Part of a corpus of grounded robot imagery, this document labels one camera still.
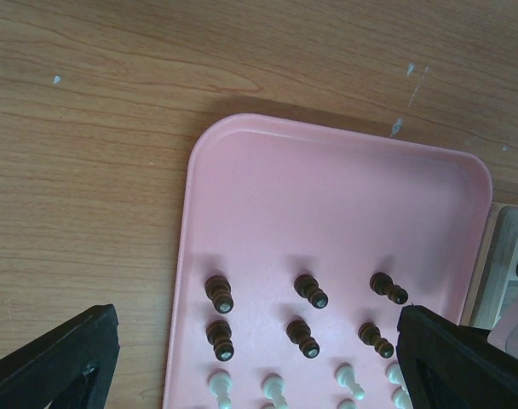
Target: wooden table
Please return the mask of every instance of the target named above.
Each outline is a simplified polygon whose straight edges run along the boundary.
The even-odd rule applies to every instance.
[[[518,204],[518,0],[0,0],[0,358],[97,303],[159,407],[187,160],[259,112],[474,153]]]

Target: white chess piece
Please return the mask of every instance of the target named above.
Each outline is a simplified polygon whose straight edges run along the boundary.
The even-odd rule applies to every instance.
[[[276,409],[288,409],[287,402],[284,397],[284,381],[281,377],[271,376],[262,385],[262,391],[274,403]]]
[[[357,409],[357,406],[351,400],[346,400],[338,406],[338,409]]]
[[[411,397],[401,388],[392,395],[392,402],[398,409],[412,409]]]
[[[208,381],[210,392],[217,397],[217,409],[231,409],[231,398],[228,393],[233,386],[231,377],[226,372],[218,372]]]
[[[352,366],[341,366],[335,374],[335,378],[337,379],[338,384],[343,388],[350,389],[350,392],[355,399],[362,400],[365,398],[365,391],[355,382],[355,371]]]
[[[388,377],[388,380],[391,383],[400,385],[404,391],[407,391],[405,379],[403,378],[403,372],[401,372],[401,367],[397,362],[388,366],[388,369],[386,370],[386,377]]]

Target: pink tray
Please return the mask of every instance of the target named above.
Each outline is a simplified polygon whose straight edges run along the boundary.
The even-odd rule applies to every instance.
[[[290,407],[337,408],[351,395],[334,374],[356,370],[358,408],[394,407],[390,363],[357,337],[374,320],[397,343],[401,306],[369,288],[390,274],[409,302],[458,322],[492,201],[475,156],[413,143],[240,114],[200,138],[188,175],[170,333],[164,409],[216,408],[218,370],[234,408],[260,409],[261,385],[279,374]],[[293,289],[307,269],[329,296],[314,309]],[[214,272],[233,288],[234,357],[218,362],[205,327],[219,314],[204,293]],[[304,358],[285,335],[295,316],[321,352]]]

